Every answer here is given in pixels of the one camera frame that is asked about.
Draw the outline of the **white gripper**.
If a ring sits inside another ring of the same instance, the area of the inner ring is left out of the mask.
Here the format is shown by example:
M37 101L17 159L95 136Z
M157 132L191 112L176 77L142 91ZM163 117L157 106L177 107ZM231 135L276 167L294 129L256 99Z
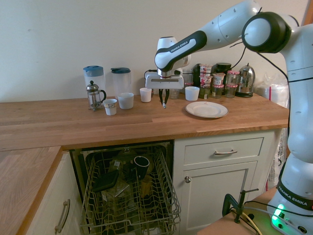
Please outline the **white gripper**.
M169 89L182 89L183 87L184 80L180 75L172 75L169 78L161 78L158 74L146 75L146 88L159 89L158 95L161 104L163 104L163 89L165 89L166 92L164 103L167 104Z

